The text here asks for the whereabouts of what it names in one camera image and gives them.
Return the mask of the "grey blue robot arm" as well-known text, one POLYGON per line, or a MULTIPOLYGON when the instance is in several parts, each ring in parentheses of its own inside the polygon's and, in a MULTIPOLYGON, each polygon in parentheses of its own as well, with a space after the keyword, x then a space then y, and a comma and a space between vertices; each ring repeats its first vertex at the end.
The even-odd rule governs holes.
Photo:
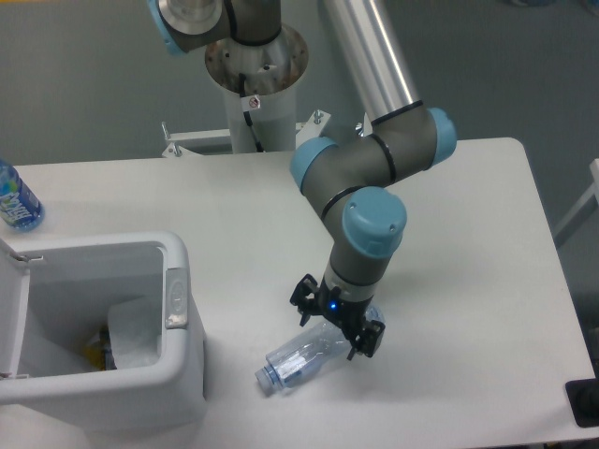
POLYGON ((303 277, 290 301, 303 320, 322 316, 372 356, 384 325, 366 310, 402 241, 406 211, 389 187, 445 161, 454 124, 416 92, 380 1, 326 1, 334 35, 370 118, 370 134, 340 145, 296 141, 295 91, 309 60, 277 1, 152 1, 169 52, 203 49, 226 104, 234 152, 291 152, 290 172, 333 240, 321 281, 303 277))

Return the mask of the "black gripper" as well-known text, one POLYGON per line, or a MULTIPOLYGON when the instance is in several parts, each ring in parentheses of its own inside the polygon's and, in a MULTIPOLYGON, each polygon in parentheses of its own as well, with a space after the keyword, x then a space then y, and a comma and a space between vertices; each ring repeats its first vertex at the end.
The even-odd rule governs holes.
POLYGON ((373 295, 352 301, 344 294, 339 285, 323 278, 319 287, 316 279, 306 274, 296 285, 290 303, 300 314, 300 326, 305 326, 312 316, 319 314, 337 326, 351 345, 347 360, 351 361, 355 355, 372 358, 381 345, 386 324, 366 318, 373 295))

